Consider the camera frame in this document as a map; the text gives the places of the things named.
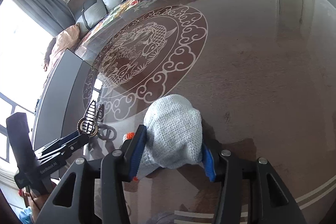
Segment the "blue sleeved left forearm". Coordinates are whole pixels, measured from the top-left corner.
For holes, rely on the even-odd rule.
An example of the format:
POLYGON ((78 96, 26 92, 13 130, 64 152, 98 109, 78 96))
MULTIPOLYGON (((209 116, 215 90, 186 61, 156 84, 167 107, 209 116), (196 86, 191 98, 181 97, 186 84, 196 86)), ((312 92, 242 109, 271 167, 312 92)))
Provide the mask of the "blue sleeved left forearm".
POLYGON ((22 224, 34 224, 33 211, 30 206, 21 210, 19 212, 18 218, 22 224))

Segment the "person's left hand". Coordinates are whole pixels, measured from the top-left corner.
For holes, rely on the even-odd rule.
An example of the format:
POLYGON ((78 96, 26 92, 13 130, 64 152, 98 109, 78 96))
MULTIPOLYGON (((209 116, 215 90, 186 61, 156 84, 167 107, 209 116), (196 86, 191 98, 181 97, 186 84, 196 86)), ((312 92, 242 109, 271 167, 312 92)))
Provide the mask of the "person's left hand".
POLYGON ((41 212, 41 209, 43 208, 44 204, 46 203, 47 199, 50 196, 50 193, 36 196, 32 190, 28 190, 27 188, 25 190, 21 191, 22 197, 27 198, 28 207, 30 206, 33 211, 33 221, 36 222, 39 213, 41 212))

